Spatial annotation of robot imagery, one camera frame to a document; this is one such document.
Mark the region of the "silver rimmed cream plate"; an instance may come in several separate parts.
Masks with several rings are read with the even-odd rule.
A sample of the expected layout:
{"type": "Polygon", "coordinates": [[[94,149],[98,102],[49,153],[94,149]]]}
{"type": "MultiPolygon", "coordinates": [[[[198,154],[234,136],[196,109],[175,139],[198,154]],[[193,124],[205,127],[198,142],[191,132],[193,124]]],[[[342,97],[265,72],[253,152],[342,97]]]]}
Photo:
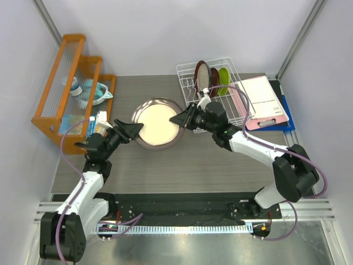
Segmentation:
{"type": "Polygon", "coordinates": [[[153,151],[174,146],[184,136],[185,129],[169,119],[182,111],[180,105],[165,97],[154,97],[139,105],[131,117],[132,123],[143,124],[135,138],[137,144],[153,151]]]}

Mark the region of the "dark red cream plate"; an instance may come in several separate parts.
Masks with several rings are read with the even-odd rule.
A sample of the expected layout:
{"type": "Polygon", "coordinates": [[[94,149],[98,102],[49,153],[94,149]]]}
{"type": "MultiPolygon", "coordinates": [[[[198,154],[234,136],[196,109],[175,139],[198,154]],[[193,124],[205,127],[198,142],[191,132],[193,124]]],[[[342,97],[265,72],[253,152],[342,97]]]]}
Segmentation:
{"type": "Polygon", "coordinates": [[[211,87],[211,70],[208,64],[201,60],[197,63],[194,72],[194,87],[196,93],[204,88],[211,87]]]}

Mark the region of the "red floral small plate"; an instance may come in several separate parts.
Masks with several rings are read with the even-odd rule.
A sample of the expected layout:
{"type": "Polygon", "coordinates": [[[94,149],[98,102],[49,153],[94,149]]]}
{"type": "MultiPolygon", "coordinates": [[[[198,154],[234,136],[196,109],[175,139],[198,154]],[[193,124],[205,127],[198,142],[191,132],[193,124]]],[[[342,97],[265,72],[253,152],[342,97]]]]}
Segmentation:
{"type": "MultiPolygon", "coordinates": [[[[211,86],[218,86],[220,84],[220,76],[218,70],[214,67],[210,68],[211,70],[211,86]]],[[[210,97],[213,98],[217,95],[218,88],[214,88],[210,91],[210,97]]]]}

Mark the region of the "lime green small plate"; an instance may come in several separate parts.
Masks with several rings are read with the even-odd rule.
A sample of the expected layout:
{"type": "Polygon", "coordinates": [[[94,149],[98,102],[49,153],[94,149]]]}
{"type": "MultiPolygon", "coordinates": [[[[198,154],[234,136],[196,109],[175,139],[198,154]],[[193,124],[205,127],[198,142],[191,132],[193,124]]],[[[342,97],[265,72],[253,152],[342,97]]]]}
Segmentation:
{"type": "Polygon", "coordinates": [[[218,88],[217,95],[218,96],[225,96],[228,92],[227,85],[230,84],[230,75],[227,68],[223,67],[218,70],[219,74],[219,85],[223,85],[223,87],[218,88]]]}

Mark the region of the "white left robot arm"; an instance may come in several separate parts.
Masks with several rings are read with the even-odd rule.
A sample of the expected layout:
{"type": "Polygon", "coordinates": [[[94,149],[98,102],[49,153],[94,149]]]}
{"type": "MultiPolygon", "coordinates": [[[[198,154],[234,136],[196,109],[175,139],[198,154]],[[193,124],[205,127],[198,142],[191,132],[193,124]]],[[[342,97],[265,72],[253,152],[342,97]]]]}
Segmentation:
{"type": "Polygon", "coordinates": [[[124,123],[116,119],[115,125],[106,121],[96,124],[104,133],[92,133],[85,142],[76,146],[85,149],[85,164],[78,170],[80,180],[67,199],[53,212],[45,212],[40,221],[39,255],[42,259],[60,260],[63,264],[79,262],[84,254],[91,232],[103,218],[112,220],[117,206],[97,192],[110,176],[111,154],[121,144],[134,140],[142,123],[124,123]]]}

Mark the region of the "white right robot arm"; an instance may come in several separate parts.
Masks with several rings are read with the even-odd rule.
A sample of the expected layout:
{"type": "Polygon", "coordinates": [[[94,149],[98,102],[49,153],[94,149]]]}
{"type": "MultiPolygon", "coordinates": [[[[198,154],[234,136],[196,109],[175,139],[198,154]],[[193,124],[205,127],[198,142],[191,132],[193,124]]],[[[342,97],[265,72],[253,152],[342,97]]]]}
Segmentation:
{"type": "Polygon", "coordinates": [[[252,137],[228,121],[226,111],[218,102],[210,102],[204,109],[191,104],[169,120],[184,129],[206,130],[219,147],[244,154],[273,170],[274,183],[258,190],[249,199],[248,209],[255,218],[262,218],[280,202],[299,201],[319,181],[319,175],[302,146],[279,146],[252,137]]]}

